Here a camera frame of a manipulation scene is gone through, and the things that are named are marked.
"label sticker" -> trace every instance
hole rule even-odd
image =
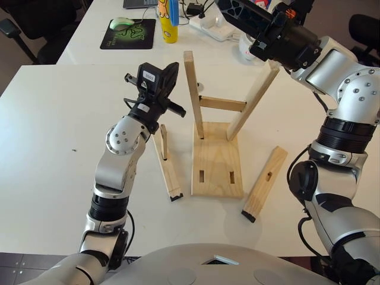
[[[137,109],[140,109],[140,110],[143,110],[145,113],[148,113],[150,108],[147,106],[147,105],[144,105],[142,103],[140,103],[138,106],[137,106]]]
[[[156,76],[154,76],[153,74],[143,70],[142,71],[142,77],[148,79],[149,81],[152,81],[154,82],[154,80],[156,80]]]

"power strip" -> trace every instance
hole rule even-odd
[[[232,34],[236,29],[233,25],[226,21],[219,26],[216,24],[216,19],[212,17],[204,17],[202,19],[199,17],[192,17],[189,20],[189,25],[212,37],[213,39],[218,40],[219,42],[232,38]]]

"laptop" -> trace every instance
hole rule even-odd
[[[148,8],[157,6],[158,0],[124,0],[124,9]]]

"wooden plank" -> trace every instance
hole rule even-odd
[[[228,123],[204,122],[203,140],[194,125],[191,195],[243,198],[238,139],[226,139]]]
[[[244,205],[242,214],[250,220],[255,222],[256,217],[260,213],[269,192],[276,181],[276,177],[287,156],[287,151],[281,147],[276,147],[262,170],[259,178],[257,179],[254,187],[249,193],[247,202]]]
[[[206,97],[206,96],[200,96],[199,103],[201,104],[201,107],[230,110],[230,111],[237,111],[237,112],[243,111],[246,105],[246,102],[242,102],[242,101],[213,98],[213,97]]]
[[[160,126],[161,135],[159,136],[161,142],[161,155],[163,160],[167,160],[167,131],[164,124]]]
[[[261,97],[265,94],[279,71],[280,70],[277,65],[266,64],[264,71],[257,78],[257,80],[255,80],[255,83],[248,91],[246,97],[247,104],[244,110],[235,116],[227,129],[227,139],[229,141],[233,140],[234,137],[238,134],[245,121],[248,119],[249,115],[259,103]]]
[[[158,136],[161,136],[161,132],[156,132],[156,135],[153,135],[154,146],[156,147],[156,152],[157,152],[157,156],[159,157],[162,174],[164,175],[164,181],[165,181],[167,193],[169,194],[170,200],[173,202],[183,197],[183,193],[181,191],[181,188],[177,180],[177,175],[175,172],[173,162],[170,159],[169,150],[166,149],[167,159],[164,160],[162,156],[163,138],[159,138]]]
[[[186,77],[188,79],[190,99],[192,110],[194,112],[195,123],[197,125],[198,136],[200,138],[204,138],[201,105],[198,95],[198,81],[197,76],[195,75],[194,57],[191,50],[183,52],[183,61],[185,63]]]

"chair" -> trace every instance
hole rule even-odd
[[[6,18],[0,21],[0,31],[14,39],[34,64],[56,64],[78,26],[72,0],[0,0],[0,7],[18,25]],[[21,39],[21,31],[32,40],[46,39],[37,57]]]
[[[369,16],[356,14],[350,19],[349,31],[355,41],[367,46],[365,50],[357,46],[351,49],[357,60],[365,65],[379,66],[380,60],[369,53],[375,49],[380,55],[380,21]]]

